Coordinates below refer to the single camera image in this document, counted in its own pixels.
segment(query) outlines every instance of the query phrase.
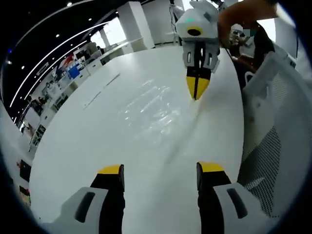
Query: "white table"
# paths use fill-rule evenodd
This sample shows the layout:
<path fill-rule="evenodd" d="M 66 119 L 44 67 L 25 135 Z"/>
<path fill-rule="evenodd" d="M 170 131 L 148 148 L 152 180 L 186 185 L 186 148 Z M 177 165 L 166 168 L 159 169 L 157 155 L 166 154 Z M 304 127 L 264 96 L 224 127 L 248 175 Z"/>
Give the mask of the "white table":
<path fill-rule="evenodd" d="M 218 162 L 236 181 L 243 148 L 236 72 L 223 49 L 219 58 L 197 102 L 187 88 L 182 47 L 117 57 L 88 78 L 37 149 L 29 184 L 35 216 L 54 221 L 97 170 L 124 164 L 123 233 L 199 234 L 196 163 Z"/>

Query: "mesh chair back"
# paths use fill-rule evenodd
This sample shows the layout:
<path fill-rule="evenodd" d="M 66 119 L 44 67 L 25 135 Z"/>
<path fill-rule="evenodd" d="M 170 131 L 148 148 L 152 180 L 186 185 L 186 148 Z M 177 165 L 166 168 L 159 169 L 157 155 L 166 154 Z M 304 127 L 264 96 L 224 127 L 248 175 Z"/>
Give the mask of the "mesh chair back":
<path fill-rule="evenodd" d="M 245 139 L 238 182 L 278 218 L 311 163 L 312 94 L 299 73 L 270 52 L 243 90 Z"/>

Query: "office desk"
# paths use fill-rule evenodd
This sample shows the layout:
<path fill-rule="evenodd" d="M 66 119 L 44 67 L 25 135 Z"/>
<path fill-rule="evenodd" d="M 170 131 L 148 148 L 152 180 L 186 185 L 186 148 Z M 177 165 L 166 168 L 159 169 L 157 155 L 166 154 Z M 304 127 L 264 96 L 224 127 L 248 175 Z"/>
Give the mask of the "office desk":
<path fill-rule="evenodd" d="M 196 102 L 182 47 L 117 57 L 89 77 L 55 115 L 33 161 L 31 209 L 41 222 L 54 221 L 98 170 L 122 163 L 124 233 L 199 234 L 196 163 L 218 162 L 236 181 L 243 149 L 236 72 L 225 50 L 219 58 Z"/>

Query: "white pillar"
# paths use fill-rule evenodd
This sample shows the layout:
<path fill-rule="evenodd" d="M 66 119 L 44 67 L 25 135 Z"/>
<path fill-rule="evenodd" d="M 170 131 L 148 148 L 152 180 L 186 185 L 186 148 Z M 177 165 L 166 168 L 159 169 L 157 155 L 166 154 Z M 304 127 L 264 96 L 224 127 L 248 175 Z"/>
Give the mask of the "white pillar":
<path fill-rule="evenodd" d="M 128 41 L 143 38 L 144 44 L 148 49 L 154 48 L 155 44 L 144 15 L 141 3 L 129 1 L 117 9 L 120 24 Z"/>
<path fill-rule="evenodd" d="M 104 32 L 104 29 L 99 30 L 99 33 L 101 34 L 101 37 L 102 37 L 102 39 L 104 41 L 105 46 L 106 47 L 110 46 L 110 43 L 109 43 L 109 41 L 107 39 L 107 36 L 106 36 L 106 33 Z"/>

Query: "person's hand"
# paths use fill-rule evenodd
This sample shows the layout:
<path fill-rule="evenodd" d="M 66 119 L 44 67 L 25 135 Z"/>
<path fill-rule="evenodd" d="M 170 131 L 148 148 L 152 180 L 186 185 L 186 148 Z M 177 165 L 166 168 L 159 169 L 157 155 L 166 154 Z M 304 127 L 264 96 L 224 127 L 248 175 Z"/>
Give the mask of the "person's hand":
<path fill-rule="evenodd" d="M 221 11 L 218 17 L 218 36 L 221 47 L 230 47 L 231 24 L 227 20 L 225 11 Z"/>

